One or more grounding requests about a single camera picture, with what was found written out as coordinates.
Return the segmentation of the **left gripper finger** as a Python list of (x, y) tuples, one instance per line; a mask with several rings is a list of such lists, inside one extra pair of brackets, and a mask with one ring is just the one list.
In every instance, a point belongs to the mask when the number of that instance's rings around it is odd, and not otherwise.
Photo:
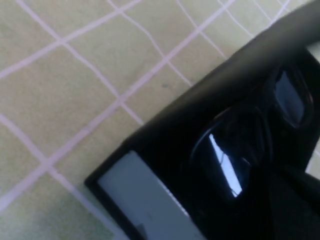
[(254, 240), (318, 240), (320, 181), (293, 166), (260, 170), (259, 193), (252, 224)]

